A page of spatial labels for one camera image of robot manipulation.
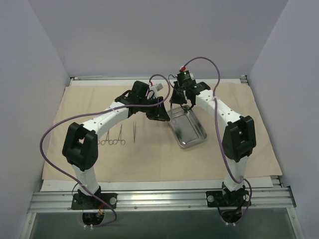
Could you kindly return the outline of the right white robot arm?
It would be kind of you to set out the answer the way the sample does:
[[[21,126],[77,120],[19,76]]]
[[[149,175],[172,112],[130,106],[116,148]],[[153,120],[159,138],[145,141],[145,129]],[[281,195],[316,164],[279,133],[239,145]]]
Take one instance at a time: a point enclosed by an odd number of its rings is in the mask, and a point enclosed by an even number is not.
[[[243,188],[246,164],[256,146],[254,120],[232,110],[215,95],[215,91],[204,82],[196,82],[188,70],[180,71],[173,84],[170,104],[179,106],[191,102],[199,106],[214,119],[216,136],[227,170],[221,199],[226,205],[239,200],[238,190]]]

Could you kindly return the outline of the steel needle holder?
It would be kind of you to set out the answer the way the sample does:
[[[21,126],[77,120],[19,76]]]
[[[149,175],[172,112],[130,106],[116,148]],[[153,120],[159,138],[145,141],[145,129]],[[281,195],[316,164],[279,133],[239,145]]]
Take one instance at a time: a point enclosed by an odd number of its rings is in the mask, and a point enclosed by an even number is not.
[[[176,124],[176,120],[174,119],[174,115],[173,115],[173,104],[171,103],[170,104],[170,121],[171,121],[171,124]]]

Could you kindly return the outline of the steel tweezers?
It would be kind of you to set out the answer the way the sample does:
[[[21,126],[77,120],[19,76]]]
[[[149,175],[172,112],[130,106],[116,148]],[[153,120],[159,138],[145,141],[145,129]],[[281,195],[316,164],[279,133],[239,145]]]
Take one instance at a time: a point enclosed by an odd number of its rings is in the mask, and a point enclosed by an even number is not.
[[[133,122],[133,142],[136,142],[136,130],[137,130],[137,123]]]

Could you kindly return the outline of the metal instrument tray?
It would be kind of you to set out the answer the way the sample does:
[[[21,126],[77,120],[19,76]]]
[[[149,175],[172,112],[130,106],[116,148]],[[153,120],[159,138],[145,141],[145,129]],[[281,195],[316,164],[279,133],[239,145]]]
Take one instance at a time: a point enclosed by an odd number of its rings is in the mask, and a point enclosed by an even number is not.
[[[171,121],[168,124],[182,149],[193,147],[207,139],[207,134],[193,110],[185,111],[182,108],[175,108],[173,115],[176,124],[171,124]]]

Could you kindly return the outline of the steel hemostat forceps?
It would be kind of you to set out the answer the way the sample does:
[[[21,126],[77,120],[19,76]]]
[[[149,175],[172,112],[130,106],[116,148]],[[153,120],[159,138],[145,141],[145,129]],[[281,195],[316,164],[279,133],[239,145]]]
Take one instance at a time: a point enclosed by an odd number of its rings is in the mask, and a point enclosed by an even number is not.
[[[106,138],[100,140],[100,145],[106,145],[106,144],[108,144],[108,145],[114,144],[114,140],[110,139],[110,132],[109,131],[107,131],[107,133],[106,133]]]
[[[119,135],[117,139],[113,140],[113,145],[125,145],[126,141],[122,139],[123,125],[120,126]]]

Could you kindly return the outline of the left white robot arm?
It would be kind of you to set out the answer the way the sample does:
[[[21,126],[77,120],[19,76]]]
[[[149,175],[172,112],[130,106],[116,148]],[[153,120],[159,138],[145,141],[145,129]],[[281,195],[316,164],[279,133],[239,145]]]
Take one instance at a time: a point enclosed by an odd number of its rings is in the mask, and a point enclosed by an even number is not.
[[[100,137],[138,112],[144,113],[149,120],[169,121],[164,98],[159,96],[162,89],[162,84],[150,86],[135,81],[133,87],[115,98],[103,114],[82,124],[74,122],[68,127],[62,154],[74,169],[79,180],[78,194],[89,209],[98,207],[101,202],[101,188],[94,171]]]

